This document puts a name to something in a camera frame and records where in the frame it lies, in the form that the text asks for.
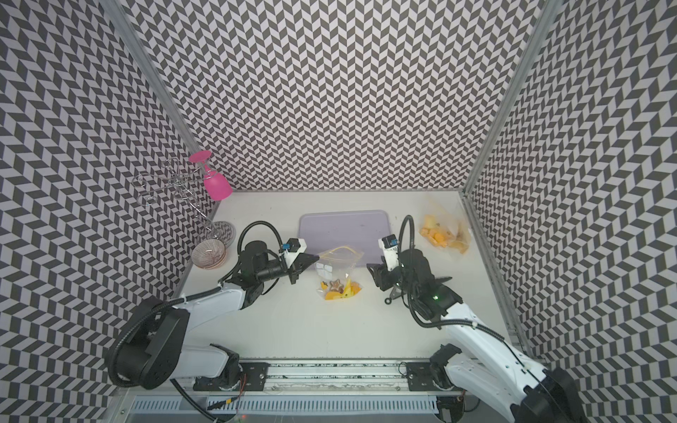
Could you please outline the steel black-tipped tongs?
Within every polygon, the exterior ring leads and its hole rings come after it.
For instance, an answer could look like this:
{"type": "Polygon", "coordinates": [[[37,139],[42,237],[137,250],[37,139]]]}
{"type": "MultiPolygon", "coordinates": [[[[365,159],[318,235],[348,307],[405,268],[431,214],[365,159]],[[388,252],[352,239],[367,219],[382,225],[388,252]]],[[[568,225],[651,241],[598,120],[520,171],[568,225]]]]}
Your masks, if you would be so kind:
{"type": "Polygon", "coordinates": [[[393,286],[391,288],[391,291],[389,292],[388,296],[384,299],[384,303],[386,305],[391,305],[393,301],[395,301],[398,298],[401,298],[403,295],[403,292],[399,286],[393,286]]]}

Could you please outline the clear bag yellow chick print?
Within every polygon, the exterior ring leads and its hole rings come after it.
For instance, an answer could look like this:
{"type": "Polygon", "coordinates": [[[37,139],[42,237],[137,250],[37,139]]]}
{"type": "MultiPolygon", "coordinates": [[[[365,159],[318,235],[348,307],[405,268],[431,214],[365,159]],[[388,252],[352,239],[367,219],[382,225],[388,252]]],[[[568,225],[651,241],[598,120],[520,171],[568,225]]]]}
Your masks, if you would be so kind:
{"type": "Polygon", "coordinates": [[[362,290],[354,280],[353,273],[363,259],[364,253],[350,246],[339,246],[319,254],[315,270],[321,278],[318,294],[325,301],[352,298],[362,290]]]}

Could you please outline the clear resealable bag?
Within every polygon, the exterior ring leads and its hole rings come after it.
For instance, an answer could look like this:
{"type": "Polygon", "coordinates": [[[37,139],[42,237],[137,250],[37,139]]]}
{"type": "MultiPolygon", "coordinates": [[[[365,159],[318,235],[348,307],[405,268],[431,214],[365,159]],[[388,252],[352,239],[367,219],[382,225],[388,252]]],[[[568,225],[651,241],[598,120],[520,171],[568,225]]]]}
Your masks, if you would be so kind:
{"type": "Polygon", "coordinates": [[[465,255],[472,244],[472,235],[467,219],[464,215],[449,215],[447,226],[453,235],[449,248],[465,255]]]}

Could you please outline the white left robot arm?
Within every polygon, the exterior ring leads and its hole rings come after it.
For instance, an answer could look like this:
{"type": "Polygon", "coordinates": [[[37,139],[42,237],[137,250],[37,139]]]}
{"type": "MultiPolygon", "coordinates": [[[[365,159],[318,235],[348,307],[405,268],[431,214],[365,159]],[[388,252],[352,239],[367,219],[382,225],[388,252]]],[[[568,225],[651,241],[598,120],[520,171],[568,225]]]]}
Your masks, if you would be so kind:
{"type": "Polygon", "coordinates": [[[263,241],[251,241],[215,288],[173,301],[146,298],[107,352],[109,380],[118,387],[146,390],[185,378],[206,382],[217,391],[236,387],[243,377],[239,355],[217,344],[188,345],[186,336],[203,324],[251,306],[264,293],[267,281],[288,278],[295,283],[319,259],[306,248],[305,241],[297,238],[282,243],[278,252],[263,241]]]}

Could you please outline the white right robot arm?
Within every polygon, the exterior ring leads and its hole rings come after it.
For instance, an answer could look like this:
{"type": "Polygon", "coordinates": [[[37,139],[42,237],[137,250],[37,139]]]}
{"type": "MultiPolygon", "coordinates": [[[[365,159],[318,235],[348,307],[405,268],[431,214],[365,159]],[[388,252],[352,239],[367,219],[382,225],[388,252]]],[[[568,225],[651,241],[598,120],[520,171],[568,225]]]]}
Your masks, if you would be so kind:
{"type": "Polygon", "coordinates": [[[393,234],[379,240],[380,264],[368,270],[375,284],[396,288],[410,315],[424,329],[451,341],[431,356],[437,385],[468,391],[509,422],[585,422],[573,377],[548,369],[484,324],[462,297],[435,277],[423,253],[405,250],[393,234]]]}

